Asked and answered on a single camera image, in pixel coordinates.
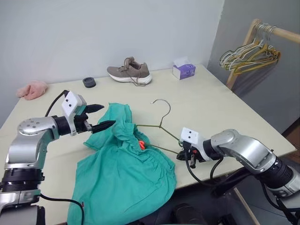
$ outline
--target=gray wall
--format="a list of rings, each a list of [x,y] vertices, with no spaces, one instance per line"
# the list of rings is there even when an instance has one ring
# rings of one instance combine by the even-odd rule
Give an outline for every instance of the gray wall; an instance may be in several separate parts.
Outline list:
[[[223,83],[229,71],[219,66],[219,59],[242,45],[253,19],[300,33],[300,1],[225,0],[208,64],[208,70]],[[271,44],[282,53],[279,63],[241,75],[233,91],[282,133],[300,116],[300,45],[274,35]]]

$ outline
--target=orange clip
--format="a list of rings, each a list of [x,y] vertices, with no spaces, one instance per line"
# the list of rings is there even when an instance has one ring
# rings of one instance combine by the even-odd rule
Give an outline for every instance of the orange clip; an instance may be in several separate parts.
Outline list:
[[[141,148],[142,150],[145,150],[145,149],[146,149],[146,148],[145,148],[145,142],[139,141],[139,144],[140,144],[140,148]]]

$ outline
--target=teal fabric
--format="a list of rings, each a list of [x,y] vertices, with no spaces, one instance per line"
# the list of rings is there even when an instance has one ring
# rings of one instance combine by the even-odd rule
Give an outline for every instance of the teal fabric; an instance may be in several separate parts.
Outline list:
[[[85,225],[124,225],[161,207],[176,187],[174,163],[151,146],[132,123],[128,105],[111,103],[99,122],[116,120],[84,143],[95,154],[78,162],[72,199],[84,203]],[[79,225],[80,208],[70,204],[67,223]]]

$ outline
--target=shoelace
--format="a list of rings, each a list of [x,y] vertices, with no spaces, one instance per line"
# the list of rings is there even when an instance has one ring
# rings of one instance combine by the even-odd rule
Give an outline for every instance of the shoelace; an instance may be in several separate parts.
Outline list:
[[[118,69],[121,71],[121,72],[123,72],[123,71],[126,71],[126,70],[128,70],[129,69],[129,65],[128,65],[128,67],[126,66],[126,60],[127,59],[129,59],[129,58],[126,58],[125,60],[124,60],[124,66],[122,66],[122,67],[119,67]],[[144,82],[142,82],[142,83],[139,83],[138,82],[138,79],[141,77],[141,67],[142,67],[142,65],[140,65],[139,66],[139,76],[136,78],[136,81],[132,78],[132,76],[130,76],[128,73],[127,73],[127,75],[130,77],[130,79],[132,80],[132,82],[131,83],[133,83],[135,86],[141,86],[141,87],[144,87],[144,86],[146,86],[146,83],[144,83]]]

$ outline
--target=white shoe sole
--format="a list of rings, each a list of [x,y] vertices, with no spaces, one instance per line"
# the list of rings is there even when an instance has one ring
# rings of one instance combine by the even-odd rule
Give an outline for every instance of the white shoe sole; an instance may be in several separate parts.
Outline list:
[[[116,76],[111,75],[110,73],[108,73],[108,75],[115,81],[119,81],[119,82],[133,82],[133,80],[136,82],[136,80],[137,80],[139,83],[148,84],[152,80],[151,74],[149,74],[148,76],[146,76],[144,78],[138,78],[138,79],[136,77],[132,77],[133,80],[130,77],[116,77]]]

